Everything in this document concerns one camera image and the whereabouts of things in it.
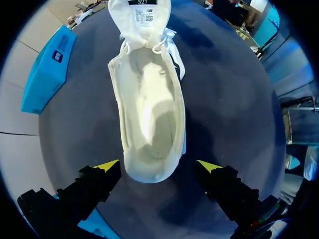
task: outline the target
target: barcode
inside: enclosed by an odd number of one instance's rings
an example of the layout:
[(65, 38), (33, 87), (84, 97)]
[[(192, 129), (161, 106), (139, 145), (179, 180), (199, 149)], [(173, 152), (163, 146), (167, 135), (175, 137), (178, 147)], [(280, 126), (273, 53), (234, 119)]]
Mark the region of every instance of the barcode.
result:
[(153, 21), (153, 16), (145, 16), (145, 21)]

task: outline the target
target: logo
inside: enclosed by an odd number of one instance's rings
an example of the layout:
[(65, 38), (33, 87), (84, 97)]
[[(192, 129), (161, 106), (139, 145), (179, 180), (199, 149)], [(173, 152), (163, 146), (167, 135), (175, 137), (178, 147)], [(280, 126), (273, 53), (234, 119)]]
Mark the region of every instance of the logo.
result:
[(52, 55), (52, 59), (56, 60), (57, 62), (61, 63), (62, 62), (63, 55), (62, 53), (58, 52), (57, 50), (54, 51)]

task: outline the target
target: cable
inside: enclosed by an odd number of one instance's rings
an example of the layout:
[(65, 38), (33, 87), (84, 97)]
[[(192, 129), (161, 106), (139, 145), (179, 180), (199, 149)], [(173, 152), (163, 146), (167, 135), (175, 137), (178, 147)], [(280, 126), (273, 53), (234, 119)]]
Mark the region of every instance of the cable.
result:
[(271, 57), (287, 40), (288, 40), (288, 38), (291, 36), (291, 34), (289, 34), (288, 36), (287, 36), (287, 38), (280, 44), (280, 46), (276, 49), (276, 50), (274, 50), (267, 58), (266, 58), (266, 60), (263, 60), (263, 62), (265, 62), (265, 61), (267, 61), (268, 59), (269, 59), (269, 57)]
[(38, 134), (26, 134), (26, 133), (8, 133), (8, 132), (2, 132), (2, 134), (9, 134), (9, 135), (21, 135), (21, 136), (39, 136)]

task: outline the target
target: shoe tongue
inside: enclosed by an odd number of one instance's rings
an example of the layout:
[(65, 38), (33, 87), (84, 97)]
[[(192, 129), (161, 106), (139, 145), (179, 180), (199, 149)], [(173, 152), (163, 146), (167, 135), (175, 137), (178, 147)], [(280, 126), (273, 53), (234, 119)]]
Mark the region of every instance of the shoe tongue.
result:
[(109, 0), (108, 8), (133, 50), (161, 42), (171, 6), (170, 0)]

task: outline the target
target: qr code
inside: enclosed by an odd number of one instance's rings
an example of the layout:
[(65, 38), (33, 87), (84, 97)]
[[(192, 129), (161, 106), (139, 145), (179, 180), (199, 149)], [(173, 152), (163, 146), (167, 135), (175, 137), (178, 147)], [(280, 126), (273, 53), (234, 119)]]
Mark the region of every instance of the qr code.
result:
[(136, 15), (136, 21), (144, 21), (144, 15), (142, 15), (142, 14), (137, 14), (137, 15)]
[(153, 21), (153, 16), (145, 16), (145, 21)]

